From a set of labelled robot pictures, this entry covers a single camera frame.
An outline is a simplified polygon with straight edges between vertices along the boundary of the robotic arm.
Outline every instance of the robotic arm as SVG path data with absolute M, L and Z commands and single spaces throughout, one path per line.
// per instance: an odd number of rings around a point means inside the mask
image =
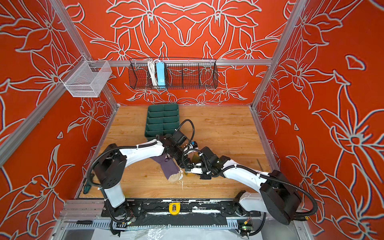
M 92 163 L 87 172 L 87 180 L 91 185 L 97 186 L 101 190 L 106 205 L 110 208 L 108 209 L 110 213 L 125 201 L 120 186 L 124 168 L 140 160 L 163 154 L 169 154 L 173 157 L 177 164 L 185 169 L 185 172 L 199 174 L 200 179 L 226 177 L 239 181 L 260 193 L 261 197 L 260 194 L 249 192 L 245 192 L 240 197 L 239 203 L 246 211 L 269 212 L 276 220 L 285 225 L 288 225 L 292 220 L 302 220 L 305 216 L 312 215 L 317 211 L 315 199 L 305 190 L 289 183 L 281 172 L 274 170 L 272 173 L 268 173 L 250 169 L 236 163 L 229 157 L 217 157 L 208 147 L 201 150 L 194 149 L 190 144 L 191 140 L 179 129 L 180 127 L 174 134 L 157 136 L 150 142 L 136 146 L 118 147 L 116 144 L 111 144 Z M 183 149 L 181 146 L 185 141 L 188 143 L 187 147 Z M 187 155 L 192 151 L 199 153 L 200 162 L 191 162 Z M 100 184 L 92 182 L 92 170 L 94 170 Z M 297 191 L 304 193 L 311 200 L 313 203 L 311 211 L 296 212 L 301 203 L 301 197 Z

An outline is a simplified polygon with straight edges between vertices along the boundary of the blue power strip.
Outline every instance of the blue power strip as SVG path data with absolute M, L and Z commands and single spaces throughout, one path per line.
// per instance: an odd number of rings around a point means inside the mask
M 156 71 L 157 71 L 157 84 L 160 87 L 166 86 L 166 79 L 164 76 L 164 63 L 156 63 Z

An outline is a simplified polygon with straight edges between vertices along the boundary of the white mesh basket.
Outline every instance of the white mesh basket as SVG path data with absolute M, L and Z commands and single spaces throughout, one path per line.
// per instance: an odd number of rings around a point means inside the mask
M 86 61 L 79 64 L 76 71 L 63 82 L 65 88 L 73 97 L 98 97 L 112 74 L 108 61 L 105 61 L 98 72 L 93 72 Z

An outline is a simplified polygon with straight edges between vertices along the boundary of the black wire basket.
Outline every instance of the black wire basket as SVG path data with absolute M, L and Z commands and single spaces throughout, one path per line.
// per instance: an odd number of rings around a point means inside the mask
M 149 60 L 164 63 L 165 86 L 153 86 L 148 71 Z M 218 73 L 215 59 L 207 58 L 131 58 L 129 85 L 133 89 L 215 89 Z

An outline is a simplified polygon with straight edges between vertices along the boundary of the wire mesh basket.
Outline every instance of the wire mesh basket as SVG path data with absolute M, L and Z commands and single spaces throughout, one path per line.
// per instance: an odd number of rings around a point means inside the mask
M 112 74 L 108 61 L 101 68 L 92 69 L 87 61 L 78 64 L 75 72 L 63 82 L 65 88 L 73 97 L 98 97 Z
M 148 70 L 148 61 L 159 59 L 164 63 L 165 86 L 154 86 Z M 133 89 L 215 89 L 218 72 L 215 59 L 206 58 L 131 58 L 129 85 Z

